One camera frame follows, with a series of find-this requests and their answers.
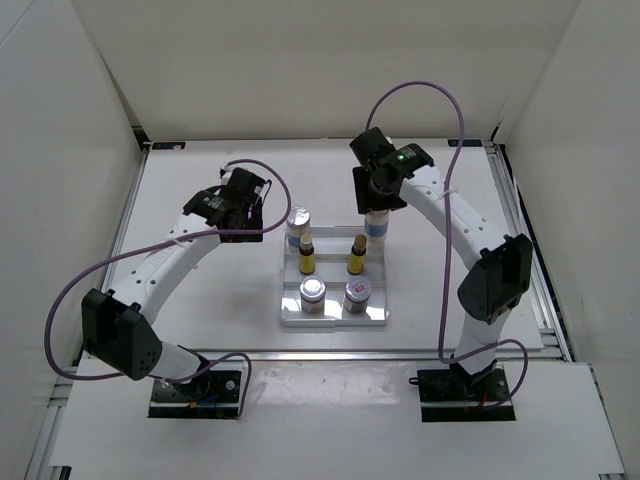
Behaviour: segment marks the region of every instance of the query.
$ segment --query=lid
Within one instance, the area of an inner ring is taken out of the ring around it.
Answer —
[[[315,303],[324,298],[326,287],[320,277],[310,276],[300,284],[300,296],[307,302]]]
[[[367,277],[355,277],[347,283],[344,293],[354,303],[366,302],[371,296],[371,282]]]
[[[389,215],[390,210],[371,210],[367,212],[367,215],[372,215],[374,217],[382,217],[383,215]]]
[[[365,248],[367,248],[366,235],[356,235],[356,238],[353,240],[353,246],[356,250],[364,250]]]
[[[302,228],[309,223],[309,218],[309,210],[300,205],[294,205],[287,217],[287,225],[292,228]]]
[[[313,238],[308,233],[300,237],[300,250],[311,250],[313,247]]]

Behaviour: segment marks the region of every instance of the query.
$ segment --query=small bottle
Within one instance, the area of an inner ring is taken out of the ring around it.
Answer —
[[[389,230],[389,210],[369,212],[364,217],[364,233],[371,245],[384,245]]]
[[[344,309],[349,313],[366,312],[371,291],[371,282],[367,277],[352,278],[344,290]]]
[[[347,272],[351,275],[359,275],[364,270],[364,255],[367,253],[367,237],[356,235],[347,262]]]
[[[307,277],[300,284],[300,304],[307,313],[322,313],[326,287],[320,277]]]
[[[297,252],[300,248],[300,237],[305,233],[311,233],[311,216],[309,210],[300,205],[291,207],[287,217],[287,242],[289,250]]]
[[[310,275],[316,270],[316,260],[313,256],[313,240],[305,233],[300,237],[300,272]]]

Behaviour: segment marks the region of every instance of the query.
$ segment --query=cable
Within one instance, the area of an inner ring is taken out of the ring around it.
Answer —
[[[476,350],[472,350],[471,352],[465,353],[464,355],[460,355],[459,357],[445,358],[444,356],[444,337],[445,330],[447,326],[447,314],[449,312],[449,288],[451,284],[451,254],[453,250],[453,233],[451,227],[451,198],[449,194],[451,193],[451,177],[453,175],[453,169],[458,162],[458,158],[460,157],[460,152],[462,151],[462,147],[464,145],[464,136],[465,136],[465,128],[464,128],[464,116],[462,115],[462,109],[460,108],[460,104],[455,99],[455,97],[444,87],[438,85],[437,83],[428,82],[424,80],[414,80],[411,82],[401,83],[400,85],[396,85],[391,90],[386,92],[380,99],[376,102],[376,104],[371,109],[371,113],[369,113],[369,118],[367,118],[366,130],[369,130],[371,127],[371,122],[373,121],[373,116],[378,110],[378,107],[384,102],[389,96],[397,92],[398,90],[402,90],[406,87],[411,86],[424,86],[430,87],[438,90],[445,97],[449,99],[453,108],[456,110],[456,114],[458,116],[458,144],[456,145],[456,150],[453,152],[453,158],[451,159],[451,164],[447,169],[447,174],[444,179],[444,210],[445,210],[445,261],[444,261],[444,279],[443,279],[443,289],[442,289],[442,306],[440,310],[440,331],[438,332],[438,359],[441,363],[445,365],[451,365],[454,363],[459,363],[467,358],[473,357],[479,353],[485,352],[487,350],[491,350],[493,348],[497,348],[500,345],[504,345],[507,343],[513,343],[520,347],[523,353],[523,365],[522,365],[522,374],[520,375],[520,379],[518,383],[514,387],[514,389],[509,393],[509,395],[503,399],[500,403],[491,405],[489,407],[483,407],[485,409],[495,408],[496,406],[500,406],[503,403],[511,400],[513,395],[520,389],[522,383],[524,382],[524,377],[527,373],[527,368],[529,364],[529,355],[527,354],[526,347],[519,342],[518,340],[509,338],[499,342],[494,342],[489,345],[485,345]]]
[[[196,405],[202,405],[203,403],[211,402],[211,401],[215,400],[216,398],[218,398],[218,395],[211,395],[210,397],[198,400],[197,402],[195,402],[195,404]]]
[[[80,280],[85,278],[87,275],[90,275],[91,273],[93,273],[93,272],[95,272],[95,271],[97,271],[97,270],[99,270],[99,269],[101,269],[103,267],[106,267],[107,265],[109,265],[111,263],[115,263],[117,261],[124,260],[125,258],[131,258],[131,257],[135,257],[137,255],[143,255],[145,253],[155,252],[157,250],[162,250],[164,248],[172,247],[172,246],[175,245],[174,240],[177,240],[179,242],[185,242],[187,240],[191,240],[192,238],[206,237],[208,235],[247,235],[247,234],[249,234],[249,235],[260,235],[260,234],[269,233],[269,232],[275,230],[276,228],[278,228],[280,225],[282,225],[287,220],[287,216],[289,215],[289,212],[291,211],[291,193],[289,192],[289,188],[287,187],[287,184],[285,183],[283,178],[273,168],[271,168],[269,165],[267,165],[267,164],[265,164],[265,163],[263,163],[263,162],[261,162],[259,160],[252,160],[252,159],[233,160],[233,161],[229,162],[225,166],[225,168],[230,167],[231,165],[237,165],[237,164],[241,164],[241,163],[250,163],[250,164],[258,165],[258,166],[268,170],[274,177],[276,177],[276,180],[278,180],[278,182],[280,182],[280,185],[282,185],[282,189],[284,190],[284,193],[285,193],[285,195],[287,197],[287,210],[286,210],[285,214],[282,216],[282,218],[280,218],[280,220],[278,220],[276,223],[274,223],[270,227],[267,227],[267,228],[264,228],[264,229],[260,229],[260,230],[211,230],[211,231],[206,231],[206,232],[189,233],[189,234],[182,235],[182,236],[177,237],[177,238],[172,239],[172,240],[167,240],[165,242],[161,242],[161,243],[158,243],[158,244],[155,244],[155,245],[150,245],[150,246],[144,247],[144,248],[139,248],[139,249],[133,250],[131,252],[126,252],[126,253],[121,253],[119,255],[115,255],[113,257],[110,257],[110,258],[107,258],[105,260],[102,260],[102,261],[96,263],[95,265],[90,266],[86,270],[80,272],[67,285],[64,286],[62,291],[55,298],[55,300],[53,301],[53,304],[51,305],[51,309],[49,310],[49,314],[47,315],[47,320],[45,322],[45,327],[44,327],[44,353],[45,353],[45,356],[47,358],[47,362],[49,363],[49,366],[51,367],[51,369],[54,372],[56,372],[61,377],[67,378],[69,380],[79,380],[79,381],[106,380],[106,379],[109,379],[109,378],[121,377],[123,375],[122,373],[109,373],[109,374],[94,375],[94,376],[91,376],[91,375],[76,375],[76,374],[69,373],[69,372],[66,372],[65,370],[63,370],[56,363],[55,359],[53,358],[53,351],[52,351],[52,348],[51,348],[51,330],[52,330],[52,327],[53,327],[53,319],[55,317],[55,314],[56,314],[58,308],[60,307],[60,303],[62,303],[62,300],[64,300],[64,298],[67,296],[69,291],[78,282],[80,282]],[[220,363],[221,361],[223,361],[226,358],[229,358],[230,356],[242,356],[249,363],[249,369],[248,369],[248,374],[247,374],[247,382],[245,384],[245,389],[244,389],[244,393],[243,393],[243,401],[242,401],[242,406],[243,406],[244,405],[244,396],[246,395],[246,391],[247,391],[247,388],[249,386],[249,381],[248,380],[251,377],[251,361],[250,361],[249,357],[246,354],[241,353],[241,352],[233,352],[231,354],[224,355],[220,359],[211,362],[208,367],[205,367],[205,368],[202,368],[202,369],[198,370],[198,372],[196,372],[196,374],[194,374],[194,375],[192,375],[192,376],[190,376],[188,378],[191,379],[191,378],[196,377],[197,375],[200,375],[200,374],[204,373],[206,370],[210,369],[214,365],[217,365],[218,363]]]

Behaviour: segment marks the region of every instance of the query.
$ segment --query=white shelf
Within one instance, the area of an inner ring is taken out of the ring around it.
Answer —
[[[520,362],[506,362],[509,384]],[[110,371],[98,360],[78,373]],[[571,479],[621,473],[586,365],[532,362],[516,421],[422,423],[413,362],[254,362],[234,420],[147,418],[151,379],[78,382],[51,462],[72,478]]]
[[[384,248],[368,246],[362,276],[371,282],[372,292],[366,312],[349,313],[343,308],[344,289],[354,275],[347,272],[349,252],[356,235],[363,227],[311,227],[316,271],[326,285],[325,307],[322,313],[302,310],[300,283],[307,275],[300,273],[299,254],[291,252],[286,236],[283,241],[282,302],[280,320],[287,327],[384,327],[389,317],[387,275]]]

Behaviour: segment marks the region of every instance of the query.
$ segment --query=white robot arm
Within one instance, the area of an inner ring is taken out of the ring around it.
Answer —
[[[413,178],[405,179],[400,188],[400,198],[415,207],[438,231],[445,235],[444,178],[436,166],[424,166]],[[467,270],[471,270],[482,258],[480,252],[493,251],[505,243],[505,235],[487,222],[457,192],[449,192],[451,205],[451,230],[453,248],[462,259]],[[500,339],[511,308],[487,324],[465,312],[462,334],[454,357],[477,350]],[[482,372],[495,360],[495,347],[460,361],[470,375]]]
[[[529,288],[533,247],[524,235],[511,238],[486,221],[458,193],[444,191],[433,159],[418,145],[396,149],[372,128],[350,144],[361,164],[353,169],[358,211],[415,207],[444,236],[445,194],[451,205],[452,245],[469,274],[458,288],[466,311],[454,358],[496,344],[511,312]],[[495,364],[495,347],[452,365],[473,383]]]
[[[221,243],[262,241],[260,194],[265,183],[247,170],[233,169],[222,185],[197,193],[185,205],[166,237],[176,239],[174,246],[146,256],[107,292],[89,291],[82,301],[85,350],[133,380],[153,376],[175,383],[206,366],[208,361],[197,353],[160,341],[152,325],[167,298],[205,255]],[[224,234],[231,230],[238,233]],[[216,231],[223,234],[177,240]],[[198,381],[181,382],[180,388],[198,391]]]

